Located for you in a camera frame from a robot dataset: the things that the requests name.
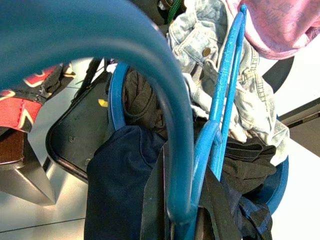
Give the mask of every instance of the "denim jacket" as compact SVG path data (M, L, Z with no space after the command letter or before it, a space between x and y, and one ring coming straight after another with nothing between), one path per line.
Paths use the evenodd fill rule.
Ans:
M203 94L213 95L227 34L234 20L225 0L185 0L185 13L169 27L167 40L184 73L193 74L199 88L190 95L193 102L204 110L210 109L211 100L200 102ZM272 88L258 74L259 54L244 41L242 59L229 135L241 142L247 137L259 137L277 151L271 162L275 165L288 155L289 129L277 121Z

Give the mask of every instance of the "pink shirt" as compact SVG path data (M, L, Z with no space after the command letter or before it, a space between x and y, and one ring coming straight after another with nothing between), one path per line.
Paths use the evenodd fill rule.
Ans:
M226 0L235 17L248 8L246 38L268 59L286 59L320 33L320 0Z

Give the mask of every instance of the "red patterned fabric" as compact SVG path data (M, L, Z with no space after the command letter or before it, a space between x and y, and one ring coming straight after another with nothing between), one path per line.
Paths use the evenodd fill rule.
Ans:
M29 132L41 104L14 97L15 92L6 90L0 94L0 126Z
M59 64L24 78L16 88L1 91L0 127L30 132L42 105L75 76L70 64Z

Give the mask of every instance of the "white floor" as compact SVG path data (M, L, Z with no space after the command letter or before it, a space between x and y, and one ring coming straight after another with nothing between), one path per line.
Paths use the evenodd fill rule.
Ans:
M312 47L297 54L288 80L276 94L280 115L320 97L320 38L317 37L311 44ZM47 156L47 131L70 105L81 85L78 82L85 76L89 61L87 59L74 64L77 78L40 110L29 134L29 141L41 163ZM263 60L260 73L263 74L272 64L272 61ZM320 239L317 219L320 216L317 184L320 182L320 158L294 141L290 143L289 156L287 189L272 216L273 239ZM87 185L55 165L48 170L47 175L57 194L54 206L41 207L0 192L0 240L84 238Z

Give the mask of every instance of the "yellow speck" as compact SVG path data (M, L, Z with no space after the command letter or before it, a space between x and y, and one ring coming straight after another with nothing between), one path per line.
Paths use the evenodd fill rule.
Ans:
M98 99L98 102L101 107L107 108L108 107L108 102L103 100L103 99Z

